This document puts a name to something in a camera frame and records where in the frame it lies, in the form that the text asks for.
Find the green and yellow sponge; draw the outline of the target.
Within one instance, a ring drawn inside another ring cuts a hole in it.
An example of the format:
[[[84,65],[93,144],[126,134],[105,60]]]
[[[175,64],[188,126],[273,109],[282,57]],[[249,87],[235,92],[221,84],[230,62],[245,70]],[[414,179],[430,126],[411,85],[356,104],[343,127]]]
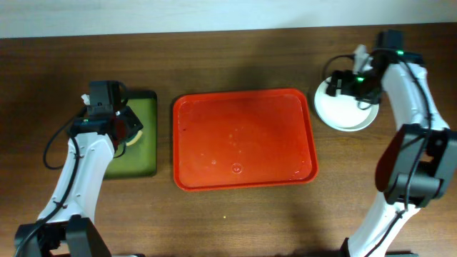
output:
[[[138,131],[133,137],[129,138],[126,141],[126,146],[132,146],[135,143],[137,143],[139,141],[139,139],[142,137],[142,135],[143,135],[143,131],[142,130]]]

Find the light green plate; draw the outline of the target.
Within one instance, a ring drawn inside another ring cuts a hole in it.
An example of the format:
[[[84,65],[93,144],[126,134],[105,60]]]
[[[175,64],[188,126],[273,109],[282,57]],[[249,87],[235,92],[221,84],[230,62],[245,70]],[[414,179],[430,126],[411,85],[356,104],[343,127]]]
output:
[[[338,131],[354,132],[369,127],[378,115],[378,109],[317,109],[319,118]]]

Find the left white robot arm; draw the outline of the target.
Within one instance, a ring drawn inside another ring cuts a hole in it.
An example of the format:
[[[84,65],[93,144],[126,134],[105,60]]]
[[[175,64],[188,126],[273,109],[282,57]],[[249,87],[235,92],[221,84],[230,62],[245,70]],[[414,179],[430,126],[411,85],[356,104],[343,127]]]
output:
[[[35,223],[18,227],[16,256],[51,256],[67,245],[68,256],[110,256],[94,225],[99,192],[106,170],[140,135],[139,118],[128,105],[120,81],[92,81],[84,107],[66,124],[68,152],[56,188]]]

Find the white plate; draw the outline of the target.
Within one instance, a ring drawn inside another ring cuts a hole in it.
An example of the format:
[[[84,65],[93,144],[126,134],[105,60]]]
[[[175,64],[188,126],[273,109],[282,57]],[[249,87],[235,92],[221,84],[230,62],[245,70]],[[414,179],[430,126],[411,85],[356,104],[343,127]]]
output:
[[[352,96],[326,94],[331,78],[323,81],[314,94],[313,104],[319,118],[333,129],[345,132],[360,131],[368,127],[377,117],[379,105],[359,102]]]

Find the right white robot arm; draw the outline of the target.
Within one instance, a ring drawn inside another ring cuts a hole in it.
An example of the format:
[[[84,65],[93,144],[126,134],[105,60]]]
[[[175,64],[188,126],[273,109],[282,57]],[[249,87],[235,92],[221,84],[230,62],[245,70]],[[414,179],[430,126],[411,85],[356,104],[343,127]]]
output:
[[[348,58],[353,68],[323,76],[320,91],[345,96],[362,111],[386,94],[396,134],[376,167],[375,201],[338,254],[388,256],[406,222],[447,191],[456,171],[456,132],[434,104],[422,55],[405,51],[402,32],[382,31],[371,51],[360,45]]]

